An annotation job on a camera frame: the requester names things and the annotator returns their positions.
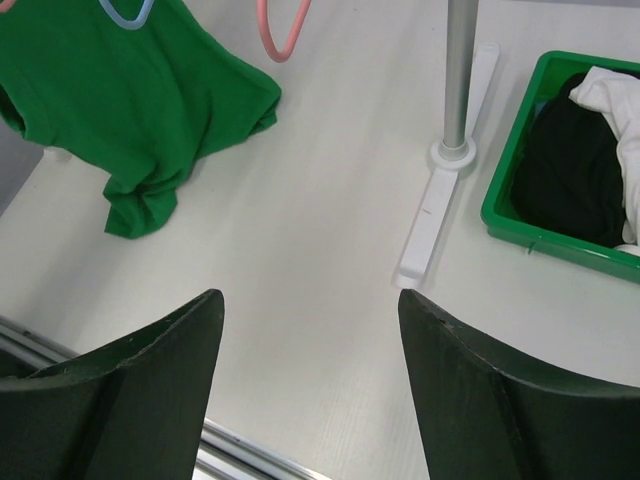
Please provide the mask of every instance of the green container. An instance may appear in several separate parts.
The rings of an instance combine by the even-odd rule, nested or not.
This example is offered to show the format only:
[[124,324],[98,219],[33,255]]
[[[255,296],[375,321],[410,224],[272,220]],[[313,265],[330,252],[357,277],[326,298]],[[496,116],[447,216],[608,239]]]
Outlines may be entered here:
[[511,204],[513,175],[531,129],[534,106],[556,97],[572,75],[586,73],[594,65],[610,70],[640,71],[638,63],[577,53],[549,52],[540,57],[482,204],[482,220],[492,236],[522,245],[529,251],[547,253],[640,283],[640,257],[529,225],[520,219]]

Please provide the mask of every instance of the plastic hanger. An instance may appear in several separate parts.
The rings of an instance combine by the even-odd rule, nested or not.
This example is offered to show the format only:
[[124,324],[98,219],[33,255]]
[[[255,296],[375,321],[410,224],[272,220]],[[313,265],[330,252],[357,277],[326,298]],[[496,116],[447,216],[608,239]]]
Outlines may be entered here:
[[274,62],[282,63],[289,60],[289,57],[293,53],[293,49],[298,41],[300,30],[304,24],[304,18],[307,16],[309,7],[311,6],[311,0],[302,0],[296,19],[293,21],[293,27],[287,37],[287,43],[285,43],[284,50],[280,52],[273,43],[273,37],[271,36],[271,30],[269,29],[269,3],[268,0],[256,0],[256,7],[258,13],[258,29],[260,30],[260,38],[264,45],[267,54]]
[[4,0],[4,2],[0,3],[0,13],[7,13],[16,1],[17,0]]
[[151,7],[153,7],[153,2],[155,0],[144,0],[142,7],[140,8],[140,13],[138,13],[138,17],[135,20],[126,20],[120,16],[120,14],[116,11],[116,9],[111,5],[110,0],[99,0],[100,5],[104,11],[109,15],[111,20],[113,20],[116,25],[124,28],[125,30],[138,30],[142,27],[147,18],[149,17],[149,13],[151,13]]

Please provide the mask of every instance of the blue hanger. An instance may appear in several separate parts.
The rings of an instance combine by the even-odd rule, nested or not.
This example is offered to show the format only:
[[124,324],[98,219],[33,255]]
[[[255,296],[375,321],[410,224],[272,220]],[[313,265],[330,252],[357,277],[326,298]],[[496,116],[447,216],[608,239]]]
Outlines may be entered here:
[[140,13],[135,20],[125,20],[120,16],[120,14],[113,8],[110,0],[98,0],[100,5],[104,11],[109,15],[111,20],[113,20],[116,25],[124,28],[125,30],[138,30],[142,27],[147,21],[147,17],[149,17],[149,13],[151,13],[151,7],[153,7],[153,2],[155,0],[144,0],[142,7],[140,8]]

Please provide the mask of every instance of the white table surface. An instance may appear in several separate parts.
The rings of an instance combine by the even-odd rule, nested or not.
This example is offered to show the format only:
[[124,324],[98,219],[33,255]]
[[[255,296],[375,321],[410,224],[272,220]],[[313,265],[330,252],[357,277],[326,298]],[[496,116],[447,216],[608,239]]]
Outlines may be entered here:
[[[280,38],[297,1],[272,2]],[[441,135],[446,1],[317,0],[284,65],[252,1],[188,4],[282,85],[280,122],[202,161],[170,223],[136,241],[102,232],[105,174],[45,158],[0,220],[0,313],[86,352],[219,288],[210,418],[335,480],[427,478],[390,278]],[[481,2],[478,40],[503,57],[422,289],[530,354],[636,386],[639,287],[493,239],[479,210],[537,58],[638,61],[639,24],[640,9]]]

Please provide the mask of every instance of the vertical pole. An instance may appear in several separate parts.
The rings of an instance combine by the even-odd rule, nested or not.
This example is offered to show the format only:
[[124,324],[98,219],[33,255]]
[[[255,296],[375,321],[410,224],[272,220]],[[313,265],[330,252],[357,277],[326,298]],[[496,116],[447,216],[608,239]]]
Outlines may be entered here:
[[465,124],[479,0],[449,0],[444,150],[452,160],[466,155]]

